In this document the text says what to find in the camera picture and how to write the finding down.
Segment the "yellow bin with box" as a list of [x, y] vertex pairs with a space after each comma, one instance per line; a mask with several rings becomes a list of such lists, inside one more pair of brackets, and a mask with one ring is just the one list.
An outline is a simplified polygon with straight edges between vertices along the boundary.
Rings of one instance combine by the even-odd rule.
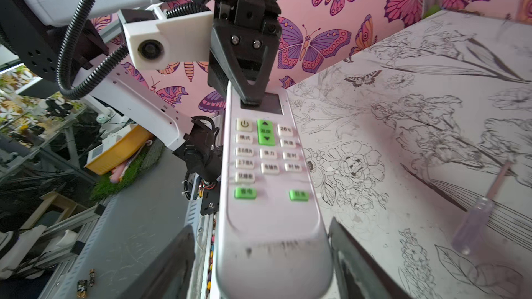
[[126, 125], [89, 151], [85, 168], [104, 175], [127, 161], [152, 137], [148, 130], [138, 124]]

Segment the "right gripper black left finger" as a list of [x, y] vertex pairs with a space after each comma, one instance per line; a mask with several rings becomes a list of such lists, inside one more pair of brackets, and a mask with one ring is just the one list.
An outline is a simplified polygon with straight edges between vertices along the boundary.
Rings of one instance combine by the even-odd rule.
[[193, 227], [184, 227], [119, 298], [186, 298], [195, 261]]

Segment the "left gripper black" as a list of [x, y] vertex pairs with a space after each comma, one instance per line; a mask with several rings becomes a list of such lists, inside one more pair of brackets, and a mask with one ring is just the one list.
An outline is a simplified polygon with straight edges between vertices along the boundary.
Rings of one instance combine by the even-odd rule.
[[262, 103], [280, 44], [278, 0], [215, 0], [208, 85], [233, 88], [246, 105]]

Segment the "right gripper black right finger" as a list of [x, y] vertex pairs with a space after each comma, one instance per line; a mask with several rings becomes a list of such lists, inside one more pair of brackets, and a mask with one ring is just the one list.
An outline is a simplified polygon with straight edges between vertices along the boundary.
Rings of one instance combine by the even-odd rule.
[[410, 297], [336, 219], [331, 221], [328, 239], [339, 297], [358, 299]]

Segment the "white remote control green buttons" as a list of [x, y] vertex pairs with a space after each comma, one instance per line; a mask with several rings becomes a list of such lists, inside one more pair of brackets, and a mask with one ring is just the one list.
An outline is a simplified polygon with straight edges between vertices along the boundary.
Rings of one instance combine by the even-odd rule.
[[222, 298], [321, 298], [333, 261], [288, 92], [228, 88], [215, 278]]

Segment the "clear handle screwdriver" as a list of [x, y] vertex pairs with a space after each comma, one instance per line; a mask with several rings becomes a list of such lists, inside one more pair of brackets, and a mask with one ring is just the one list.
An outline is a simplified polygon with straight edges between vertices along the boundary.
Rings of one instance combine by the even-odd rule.
[[458, 253], [468, 256], [477, 245], [480, 235], [495, 208], [494, 198], [502, 187], [507, 172], [512, 165], [512, 161], [507, 161], [502, 166], [486, 195], [479, 197], [467, 212], [451, 241], [453, 249]]

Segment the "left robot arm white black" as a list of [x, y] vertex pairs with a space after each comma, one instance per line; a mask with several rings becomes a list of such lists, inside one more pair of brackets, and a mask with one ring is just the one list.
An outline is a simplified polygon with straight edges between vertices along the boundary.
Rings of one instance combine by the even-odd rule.
[[206, 62], [209, 86], [260, 105], [281, 41], [277, 1], [1, 0], [1, 43], [65, 98], [103, 101], [213, 182], [222, 171], [216, 128], [174, 109], [176, 90], [149, 91], [118, 66]]

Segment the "aluminium front rail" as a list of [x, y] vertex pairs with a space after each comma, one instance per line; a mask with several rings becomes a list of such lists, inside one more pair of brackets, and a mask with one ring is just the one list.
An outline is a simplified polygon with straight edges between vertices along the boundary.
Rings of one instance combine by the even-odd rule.
[[95, 285], [88, 298], [118, 298], [185, 226], [193, 227], [195, 261], [187, 298], [210, 298], [210, 254], [215, 217], [201, 215], [200, 179], [190, 179], [192, 199], [183, 195], [184, 185], [167, 180], [156, 170], [106, 203], [77, 258], [61, 263], [40, 298], [76, 298], [77, 282], [95, 271]]

